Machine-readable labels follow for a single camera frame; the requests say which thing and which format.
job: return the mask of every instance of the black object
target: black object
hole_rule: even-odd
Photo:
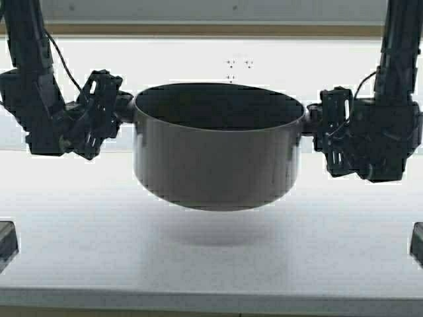
[[[125,110],[132,95],[119,91],[122,78],[94,71],[78,101],[66,104],[54,78],[39,0],[2,3],[16,67],[0,75],[4,107],[28,132],[26,142],[32,154],[75,152],[93,159],[105,139],[116,137],[122,123],[116,110]],[[96,90],[90,94],[93,83]]]
[[[423,223],[416,223],[414,226],[410,253],[423,266]]]
[[[282,197],[297,178],[304,107],[225,84],[156,87],[135,99],[135,174],[155,195],[233,211]]]
[[[0,222],[0,273],[18,254],[18,238],[12,222]]]
[[[422,113],[412,101],[423,25],[423,1],[390,0],[375,97],[358,99],[338,87],[308,107],[306,131],[327,157],[332,176],[356,172],[371,182],[401,180],[422,142]],[[345,101],[352,106],[346,118]]]

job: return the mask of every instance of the pot handle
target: pot handle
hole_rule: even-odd
[[[119,91],[116,99],[115,114],[121,122],[135,122],[135,100],[134,96],[123,91]]]

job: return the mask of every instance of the pot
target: pot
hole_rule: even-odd
[[[251,209],[294,185],[304,107],[240,85],[175,84],[140,93],[135,175],[151,193],[211,211]]]

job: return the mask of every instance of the pot rim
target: pot rim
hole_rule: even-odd
[[[207,132],[216,132],[216,133],[253,133],[253,132],[263,132],[263,131],[272,131],[275,129],[281,129],[281,128],[289,128],[291,126],[297,126],[298,124],[300,124],[302,121],[305,120],[305,116],[307,114],[307,111],[304,107],[304,105],[302,103],[300,103],[297,99],[294,99],[286,94],[283,94],[281,92],[276,92],[278,94],[287,96],[291,99],[293,99],[294,101],[297,102],[297,104],[299,106],[301,106],[301,109],[303,110],[303,114],[298,117],[297,119],[293,120],[292,122],[286,123],[286,124],[282,124],[282,125],[277,125],[276,127],[266,127],[266,128],[262,128],[262,129],[250,129],[250,130],[215,130],[215,129],[204,129],[204,128],[199,128],[199,127],[188,127],[186,125],[182,125],[182,124],[177,124],[177,123],[172,123],[172,122],[168,122],[159,118],[155,118],[153,116],[150,116],[149,114],[146,114],[142,109],[140,109],[140,107],[137,105],[137,100],[138,97],[141,96],[141,94],[143,94],[146,91],[149,91],[151,89],[155,89],[155,88],[161,88],[161,87],[169,87],[169,86],[177,86],[177,85],[227,85],[227,86],[236,86],[236,87],[245,87],[245,88],[257,88],[260,90],[267,90],[267,91],[272,91],[272,92],[276,92],[273,90],[268,90],[268,89],[263,89],[263,88],[259,88],[259,87],[252,87],[252,86],[245,86],[245,85],[236,85],[236,84],[226,84],[226,83],[176,83],[176,84],[167,84],[167,85],[160,85],[160,86],[156,86],[156,87],[151,87],[148,88],[146,90],[141,91],[140,93],[138,93],[135,98],[134,98],[134,106],[135,106],[135,110],[136,112],[140,112],[142,113],[145,117],[148,117],[150,120],[154,120],[157,122],[161,122],[161,123],[165,123],[167,125],[170,126],[174,126],[174,127],[180,127],[180,128],[184,128],[184,129],[191,129],[193,131],[207,131]],[[136,119],[137,115],[135,115],[135,124],[141,124],[139,122],[139,120]]]

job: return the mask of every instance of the white surface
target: white surface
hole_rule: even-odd
[[[380,25],[386,0],[44,0],[54,22]]]
[[[113,75],[122,76],[122,90],[132,94],[171,83],[228,83],[229,76],[234,83],[280,91],[304,105],[318,102],[324,89],[344,86],[355,91],[379,65],[381,49],[381,40],[60,38],[58,44],[81,85],[95,69],[109,69]],[[0,52],[4,52],[0,66],[7,71],[11,59],[6,41],[0,41]],[[65,100],[75,100],[77,90],[58,55],[53,52],[53,56]],[[246,61],[253,62],[252,68]],[[419,103],[423,102],[422,85],[423,71],[419,71],[414,95]],[[361,96],[372,93],[370,81]],[[26,148],[22,129],[1,107],[0,135],[0,149]],[[132,135],[132,126],[122,128],[118,140],[102,151],[131,151]],[[310,153],[311,149],[311,140],[304,141],[303,152]]]
[[[400,184],[332,180],[303,155],[295,188],[252,211],[183,209],[144,190],[132,155],[1,153],[0,219],[21,253],[0,305],[421,316],[409,256],[423,163]]]

